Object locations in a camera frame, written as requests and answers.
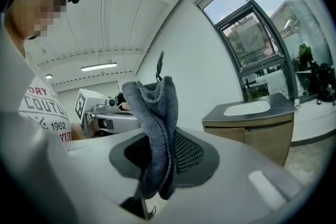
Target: gray towel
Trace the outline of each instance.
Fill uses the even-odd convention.
[[[174,132],[179,107],[173,80],[164,77],[154,91],[140,82],[127,82],[122,92],[148,136],[151,148],[151,163],[140,178],[142,195],[149,199],[159,192],[163,199],[168,199],[174,191],[176,175]]]

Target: person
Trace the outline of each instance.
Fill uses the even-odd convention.
[[[35,120],[40,126],[54,130],[63,142],[86,139],[79,123],[71,124],[45,74],[25,51],[25,41],[39,37],[60,12],[66,0],[10,0],[3,18],[9,40],[34,70],[36,77],[28,87],[19,107],[19,114]],[[97,119],[89,122],[90,136],[98,132]]]

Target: ceiling light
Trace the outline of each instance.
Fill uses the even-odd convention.
[[[90,71],[90,70],[96,70],[96,69],[102,69],[102,68],[108,68],[108,67],[116,67],[117,63],[103,63],[101,65],[94,65],[94,66],[88,66],[88,67],[82,67],[82,71]]]

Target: glass pane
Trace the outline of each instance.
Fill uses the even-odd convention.
[[[235,11],[246,3],[247,2],[245,0],[213,0],[204,8],[204,11],[213,21],[213,23],[217,24],[231,12]]]
[[[277,92],[282,93],[288,99],[287,80],[282,63],[244,76],[242,80],[246,88],[248,100]]]
[[[333,65],[328,42],[305,0],[255,0],[280,32],[291,56],[299,96],[312,93],[311,65]]]
[[[223,30],[242,67],[277,54],[272,41],[254,13]]]

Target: white basin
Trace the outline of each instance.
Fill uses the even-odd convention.
[[[269,110],[271,107],[266,100],[249,102],[245,104],[238,104],[228,107],[224,111],[225,116],[237,116],[261,113]]]

